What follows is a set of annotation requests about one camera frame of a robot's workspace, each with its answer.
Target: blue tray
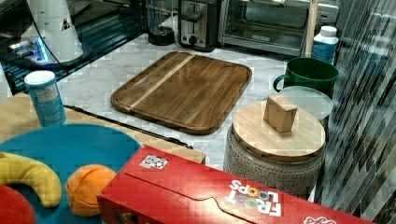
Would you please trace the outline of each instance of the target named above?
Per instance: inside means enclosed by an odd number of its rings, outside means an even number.
[[[63,194],[56,208],[44,208],[31,188],[24,185],[13,186],[35,209],[37,224],[100,224],[100,216],[73,215],[64,189],[67,178],[80,166],[87,164],[102,164],[117,172],[139,148],[140,145],[129,135],[91,124],[67,124],[42,128],[9,139],[0,145],[0,151],[43,161],[61,179]]]

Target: wicker container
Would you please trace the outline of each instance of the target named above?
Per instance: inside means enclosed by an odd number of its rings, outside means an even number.
[[[299,108],[291,133],[278,133],[262,120],[263,106],[265,102],[247,105],[235,114],[224,171],[306,199],[324,161],[323,127]]]

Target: toaster oven door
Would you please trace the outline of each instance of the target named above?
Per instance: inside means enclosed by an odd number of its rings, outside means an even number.
[[[224,0],[219,42],[300,55],[308,8],[285,7],[261,1]]]

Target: orange toy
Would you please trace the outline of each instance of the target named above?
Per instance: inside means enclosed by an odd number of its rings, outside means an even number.
[[[85,165],[77,169],[65,185],[72,212],[82,217],[99,215],[96,195],[115,175],[111,169],[98,164]]]

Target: toaster oven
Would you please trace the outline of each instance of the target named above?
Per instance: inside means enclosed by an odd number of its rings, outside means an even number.
[[[309,0],[222,0],[218,41],[293,56],[302,55]],[[335,25],[336,0],[321,0],[317,27]]]

